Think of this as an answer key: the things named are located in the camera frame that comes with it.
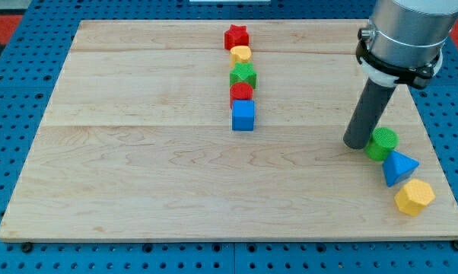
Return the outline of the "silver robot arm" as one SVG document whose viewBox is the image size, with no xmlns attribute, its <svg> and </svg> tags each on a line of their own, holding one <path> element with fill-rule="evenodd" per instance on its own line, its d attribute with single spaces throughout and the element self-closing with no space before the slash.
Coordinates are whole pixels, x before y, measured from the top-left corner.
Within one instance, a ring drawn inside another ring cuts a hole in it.
<svg viewBox="0 0 458 274">
<path fill-rule="evenodd" d="M 379 86 L 423 89 L 441 69 L 457 19 L 458 0 L 377 0 L 358 31 L 358 63 Z"/>
</svg>

